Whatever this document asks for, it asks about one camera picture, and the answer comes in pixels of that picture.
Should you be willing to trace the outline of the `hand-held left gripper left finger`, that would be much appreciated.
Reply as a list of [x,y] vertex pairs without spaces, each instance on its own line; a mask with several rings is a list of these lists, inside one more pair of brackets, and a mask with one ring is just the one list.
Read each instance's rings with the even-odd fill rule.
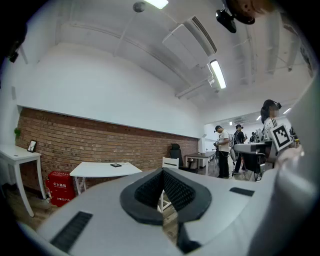
[[78,212],[92,214],[87,226],[68,252],[72,256],[181,256],[161,226],[142,224],[120,204],[122,190],[149,171],[100,183],[60,207],[37,229],[51,242]]

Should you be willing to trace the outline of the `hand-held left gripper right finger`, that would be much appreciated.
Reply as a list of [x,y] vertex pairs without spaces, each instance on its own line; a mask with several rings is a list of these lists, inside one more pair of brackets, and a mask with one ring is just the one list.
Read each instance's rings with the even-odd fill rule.
[[271,256],[274,235],[266,216],[274,192],[275,171],[260,182],[222,179],[176,170],[211,193],[210,206],[199,220],[185,223],[189,239],[200,247],[190,256]]

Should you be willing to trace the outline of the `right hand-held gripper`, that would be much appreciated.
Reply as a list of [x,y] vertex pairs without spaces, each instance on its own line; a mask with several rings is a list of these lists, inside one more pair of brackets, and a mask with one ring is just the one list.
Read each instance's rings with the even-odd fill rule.
[[288,148],[293,142],[286,127],[278,125],[270,130],[270,135],[259,131],[255,142],[240,143],[234,146],[234,151],[242,153],[244,166],[254,173],[263,173],[273,169],[281,151]]

